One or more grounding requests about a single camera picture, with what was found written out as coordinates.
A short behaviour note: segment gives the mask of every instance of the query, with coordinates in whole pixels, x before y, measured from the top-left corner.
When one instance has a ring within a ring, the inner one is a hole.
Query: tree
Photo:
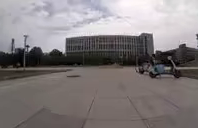
[[[37,66],[41,62],[43,56],[42,49],[40,47],[33,47],[29,52],[29,63],[32,66]]]
[[[58,49],[53,49],[50,53],[50,56],[63,56],[63,53],[60,52]]]

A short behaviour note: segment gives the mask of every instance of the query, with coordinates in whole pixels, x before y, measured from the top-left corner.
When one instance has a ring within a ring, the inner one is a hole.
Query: lamp post
[[[26,46],[27,46],[27,38],[28,35],[24,35],[24,60],[23,60],[23,70],[25,71],[26,68]]]

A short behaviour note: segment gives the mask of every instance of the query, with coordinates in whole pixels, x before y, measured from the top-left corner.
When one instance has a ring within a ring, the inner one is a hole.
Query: drain cover
[[[80,77],[80,75],[69,75],[67,76],[68,78],[76,78],[76,77]]]

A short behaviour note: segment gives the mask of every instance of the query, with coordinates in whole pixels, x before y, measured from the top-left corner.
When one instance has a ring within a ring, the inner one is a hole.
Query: white cloud
[[[0,0],[0,50],[11,38],[44,51],[64,50],[68,36],[154,33],[156,49],[196,47],[197,0]]]

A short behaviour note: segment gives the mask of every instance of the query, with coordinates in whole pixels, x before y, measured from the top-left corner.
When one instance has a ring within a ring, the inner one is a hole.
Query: large white building
[[[116,58],[136,58],[153,54],[153,35],[140,36],[101,35],[82,36],[66,39],[67,56],[99,56]]]

